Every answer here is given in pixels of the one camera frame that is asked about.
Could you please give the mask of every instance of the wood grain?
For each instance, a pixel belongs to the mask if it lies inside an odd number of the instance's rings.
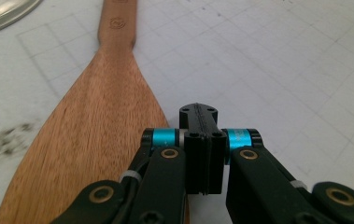
[[[148,127],[167,121],[132,49],[136,0],[106,0],[100,48],[45,122],[14,175],[0,223],[49,223],[92,182],[118,180]]]

